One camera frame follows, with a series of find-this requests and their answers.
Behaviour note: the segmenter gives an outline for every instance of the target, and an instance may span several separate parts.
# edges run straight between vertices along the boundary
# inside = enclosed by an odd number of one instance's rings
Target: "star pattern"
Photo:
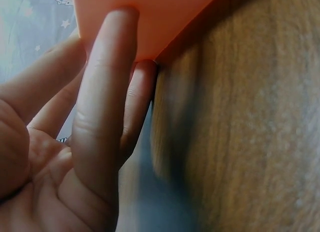
[[[61,24],[61,26],[63,26],[65,29],[67,28],[67,26],[69,26],[70,25],[70,23],[69,23],[69,19],[68,20],[66,20],[66,21],[64,21],[64,20],[62,20],[62,24]]]

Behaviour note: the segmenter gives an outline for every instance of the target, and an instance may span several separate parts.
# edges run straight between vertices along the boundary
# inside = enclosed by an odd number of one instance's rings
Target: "finger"
[[[28,127],[56,138],[76,104],[82,77],[83,71],[39,111]]]
[[[156,75],[157,66],[153,61],[143,61],[136,65],[125,101],[120,166],[137,144],[154,93]]]
[[[28,124],[55,94],[78,75],[86,58],[82,41],[71,37],[1,86],[0,99]]]
[[[105,18],[83,76],[73,122],[75,173],[106,200],[110,199],[106,191],[117,189],[117,159],[137,51],[138,18],[138,11],[129,7],[112,11]]]

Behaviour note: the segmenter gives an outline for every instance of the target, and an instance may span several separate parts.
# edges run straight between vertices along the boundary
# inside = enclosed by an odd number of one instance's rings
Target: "white star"
[[[62,20],[61,26],[63,26],[65,29],[66,29],[67,26],[69,26],[69,25],[70,25],[69,20],[67,20],[67,21]]]
[[[33,12],[34,12],[34,11],[33,11],[33,7],[29,7],[29,8],[27,8],[27,9],[24,11],[24,15],[25,15],[26,17],[29,17],[29,16],[32,15]]]

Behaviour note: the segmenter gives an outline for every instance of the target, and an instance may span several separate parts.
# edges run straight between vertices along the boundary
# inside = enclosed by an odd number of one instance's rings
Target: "orange box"
[[[109,11],[132,5],[140,11],[136,61],[156,59],[212,0],[74,0],[79,35],[90,51]]]

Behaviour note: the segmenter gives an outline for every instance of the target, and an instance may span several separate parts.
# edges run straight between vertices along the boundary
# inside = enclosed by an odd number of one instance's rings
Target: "wooden surface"
[[[320,0],[203,14],[159,58],[157,174],[204,231],[320,231]]]

